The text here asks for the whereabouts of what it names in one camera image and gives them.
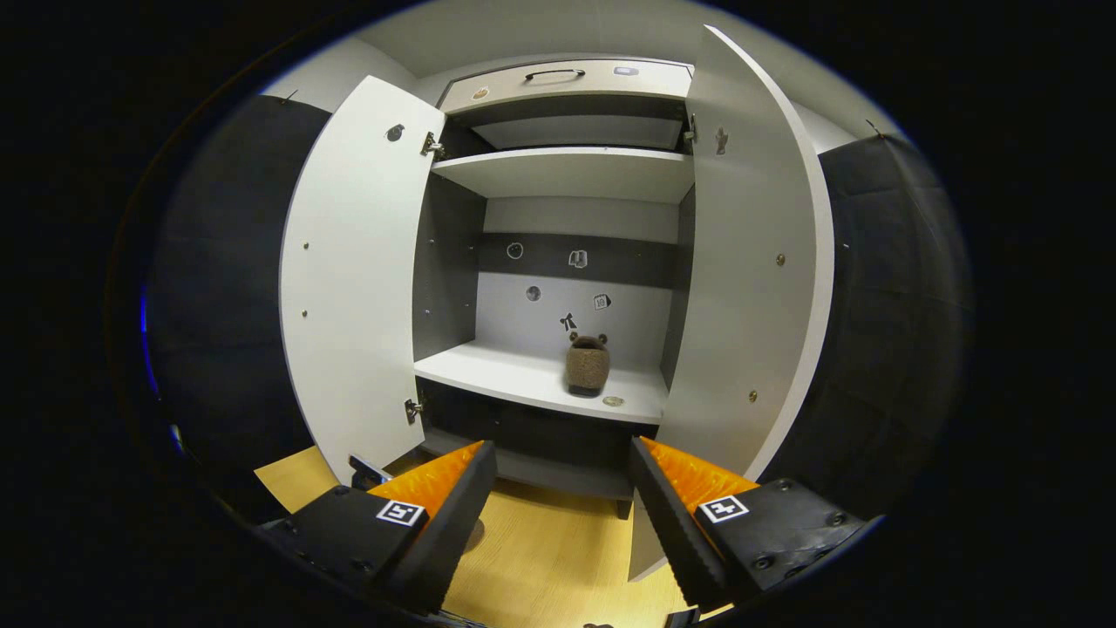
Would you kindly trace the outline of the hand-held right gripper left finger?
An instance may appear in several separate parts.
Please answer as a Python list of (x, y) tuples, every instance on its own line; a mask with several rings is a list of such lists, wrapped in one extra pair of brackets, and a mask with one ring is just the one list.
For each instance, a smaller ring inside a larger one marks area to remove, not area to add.
[(256, 534), (348, 596), (434, 615), (496, 477), (494, 443), (480, 439), (375, 487), (330, 487)]

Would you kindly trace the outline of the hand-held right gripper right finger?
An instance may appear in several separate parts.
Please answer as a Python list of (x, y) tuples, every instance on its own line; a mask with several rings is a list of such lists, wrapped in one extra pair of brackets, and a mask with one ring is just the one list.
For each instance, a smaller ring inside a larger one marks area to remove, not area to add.
[(643, 436), (631, 441), (629, 474), (686, 603), (701, 611), (779, 595), (868, 532), (801, 482), (758, 484)]

